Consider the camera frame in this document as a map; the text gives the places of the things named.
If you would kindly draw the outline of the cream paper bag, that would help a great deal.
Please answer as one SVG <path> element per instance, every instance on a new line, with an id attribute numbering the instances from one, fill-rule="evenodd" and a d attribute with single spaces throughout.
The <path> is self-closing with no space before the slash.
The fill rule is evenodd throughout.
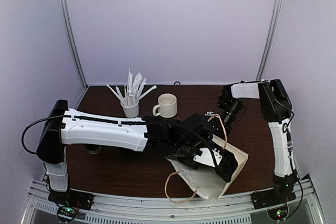
<path id="1" fill-rule="evenodd" d="M 195 196 L 200 196 L 202 199 L 210 201 L 219 200 L 247 163 L 248 154 L 228 143 L 227 138 L 229 134 L 229 127 L 225 126 L 219 114 L 216 113 L 211 115 L 208 121 L 214 123 L 216 118 L 218 119 L 218 123 L 221 126 L 219 132 L 223 133 L 224 136 L 219 137 L 217 133 L 213 135 L 212 141 L 216 145 L 215 150 L 218 152 L 228 150 L 235 155 L 236 160 L 238 161 L 238 167 L 234 172 L 231 181 L 229 183 L 225 182 L 215 173 L 212 167 L 207 167 L 195 162 L 199 165 L 199 167 L 197 169 L 193 169 L 183 164 L 176 157 L 168 157 L 167 160 L 173 165 L 175 169 L 174 172 L 168 175 L 164 185 L 165 196 L 170 202 L 177 205 L 184 204 L 188 201 L 191 201 L 191 199 L 193 199 Z M 179 175 L 193 192 L 190 198 L 176 201 L 169 196 L 167 188 L 171 177 L 174 175 Z"/>

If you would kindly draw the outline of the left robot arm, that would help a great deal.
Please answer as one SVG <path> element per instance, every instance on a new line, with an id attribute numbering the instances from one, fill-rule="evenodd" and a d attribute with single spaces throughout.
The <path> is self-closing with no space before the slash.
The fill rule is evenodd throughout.
<path id="1" fill-rule="evenodd" d="M 196 158 L 200 164 L 219 168 L 220 160 L 211 146 L 213 129 L 199 114 L 183 121 L 155 116 L 115 118 L 70 109 L 66 100 L 58 100 L 43 122 L 36 153 L 55 192 L 69 189 L 67 145 L 112 146 L 164 157 Z"/>

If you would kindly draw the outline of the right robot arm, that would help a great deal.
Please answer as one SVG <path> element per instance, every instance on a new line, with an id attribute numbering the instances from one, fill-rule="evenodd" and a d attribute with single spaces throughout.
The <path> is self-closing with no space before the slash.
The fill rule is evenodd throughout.
<path id="1" fill-rule="evenodd" d="M 272 193 L 277 198 L 285 199 L 292 193 L 293 186 L 298 181 L 291 139 L 291 121 L 295 115 L 292 103 L 279 79 L 241 81 L 225 85 L 218 98 L 218 107 L 223 110 L 220 118 L 227 134 L 231 132 L 231 124 L 236 121 L 237 114 L 244 107 L 241 99 L 258 99 L 260 102 L 261 114 L 268 123 L 274 146 Z"/>

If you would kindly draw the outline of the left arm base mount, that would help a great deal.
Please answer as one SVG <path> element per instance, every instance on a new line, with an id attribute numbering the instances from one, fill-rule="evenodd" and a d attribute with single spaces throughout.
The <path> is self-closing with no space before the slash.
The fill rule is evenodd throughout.
<path id="1" fill-rule="evenodd" d="M 62 222 L 74 221 L 80 214 L 80 210 L 90 210 L 94 195 L 75 190 L 65 193 L 51 190 L 48 200 L 57 206 L 56 217 Z"/>

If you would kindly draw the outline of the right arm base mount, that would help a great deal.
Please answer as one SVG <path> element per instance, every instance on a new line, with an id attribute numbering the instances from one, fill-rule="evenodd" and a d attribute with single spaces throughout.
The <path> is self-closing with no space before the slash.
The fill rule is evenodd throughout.
<path id="1" fill-rule="evenodd" d="M 284 195 L 276 193 L 274 189 L 254 191 L 251 195 L 254 209 L 266 209 L 268 217 L 273 221 L 285 221 L 290 214 L 289 202 L 296 199 L 294 192 Z"/>

